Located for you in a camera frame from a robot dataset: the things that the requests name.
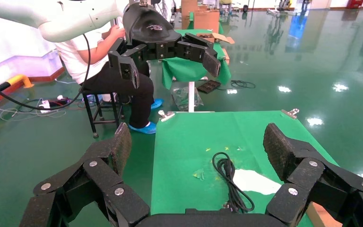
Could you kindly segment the person hand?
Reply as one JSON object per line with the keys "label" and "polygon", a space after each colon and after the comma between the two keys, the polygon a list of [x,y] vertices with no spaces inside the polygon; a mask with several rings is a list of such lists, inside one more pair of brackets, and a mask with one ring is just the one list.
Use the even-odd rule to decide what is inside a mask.
{"label": "person hand", "polygon": [[118,38],[123,38],[125,36],[125,29],[119,27],[118,25],[112,26],[108,38],[116,40]]}

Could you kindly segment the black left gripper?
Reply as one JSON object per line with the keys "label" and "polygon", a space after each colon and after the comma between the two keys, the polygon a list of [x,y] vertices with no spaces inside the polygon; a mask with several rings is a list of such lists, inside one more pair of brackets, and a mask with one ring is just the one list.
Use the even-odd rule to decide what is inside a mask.
{"label": "black left gripper", "polygon": [[179,57],[199,62],[211,74],[219,76],[221,63],[213,43],[191,33],[181,35],[151,6],[129,5],[123,14],[124,37],[118,38],[108,51],[109,66],[123,80],[139,88],[138,65],[147,60]]}

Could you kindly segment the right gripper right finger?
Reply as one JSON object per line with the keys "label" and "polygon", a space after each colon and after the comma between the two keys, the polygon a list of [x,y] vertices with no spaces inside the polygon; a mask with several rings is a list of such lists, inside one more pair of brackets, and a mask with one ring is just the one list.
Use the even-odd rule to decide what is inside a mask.
{"label": "right gripper right finger", "polygon": [[267,125],[264,150],[282,186],[265,213],[288,227],[301,221],[310,203],[322,206],[345,227],[363,227],[363,177],[327,161],[310,143]]}

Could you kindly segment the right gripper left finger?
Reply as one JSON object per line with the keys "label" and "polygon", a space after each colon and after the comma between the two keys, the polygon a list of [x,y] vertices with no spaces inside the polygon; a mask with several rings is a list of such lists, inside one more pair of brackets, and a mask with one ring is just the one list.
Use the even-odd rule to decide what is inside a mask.
{"label": "right gripper left finger", "polygon": [[85,206],[95,203],[111,226],[136,226],[150,208],[122,178],[131,145],[125,123],[113,137],[92,143],[79,161],[35,186],[20,225],[67,227]]}

